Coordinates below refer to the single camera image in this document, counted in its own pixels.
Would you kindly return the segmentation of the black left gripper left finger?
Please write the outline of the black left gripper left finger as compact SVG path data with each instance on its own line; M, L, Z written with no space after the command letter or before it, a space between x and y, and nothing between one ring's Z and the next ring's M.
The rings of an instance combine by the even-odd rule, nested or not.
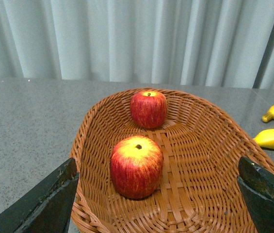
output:
M66 233L78 186L69 158L0 214L0 233Z

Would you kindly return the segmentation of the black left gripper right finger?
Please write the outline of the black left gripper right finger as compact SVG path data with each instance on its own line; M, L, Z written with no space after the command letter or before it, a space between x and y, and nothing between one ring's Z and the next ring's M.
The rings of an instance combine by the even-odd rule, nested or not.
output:
M259 233L274 233L274 174L247 157L238 163L242 197Z

